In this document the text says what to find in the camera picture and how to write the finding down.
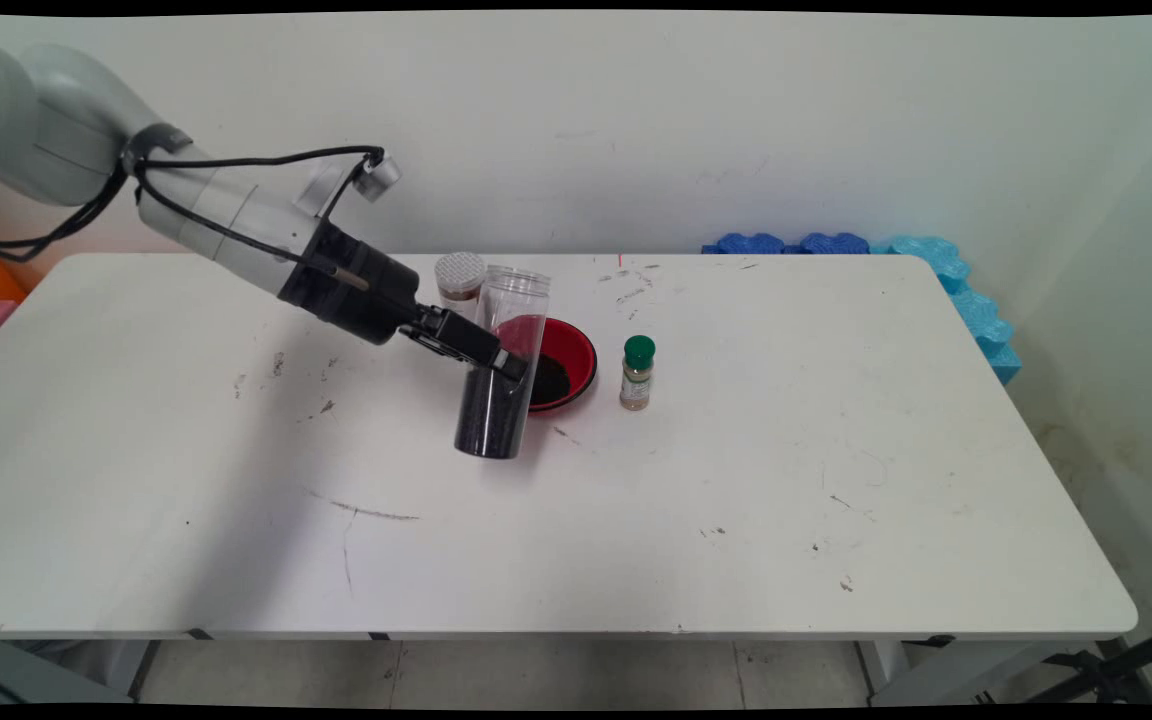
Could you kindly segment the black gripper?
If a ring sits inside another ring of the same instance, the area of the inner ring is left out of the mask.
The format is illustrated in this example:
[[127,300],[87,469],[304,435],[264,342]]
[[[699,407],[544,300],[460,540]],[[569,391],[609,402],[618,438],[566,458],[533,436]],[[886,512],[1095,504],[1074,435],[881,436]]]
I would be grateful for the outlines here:
[[492,332],[457,311],[419,306],[419,275],[338,225],[317,223],[303,258],[308,264],[293,270],[279,291],[285,304],[371,344],[387,343],[401,328],[435,354],[486,367],[509,381],[526,377],[526,357],[511,354]]

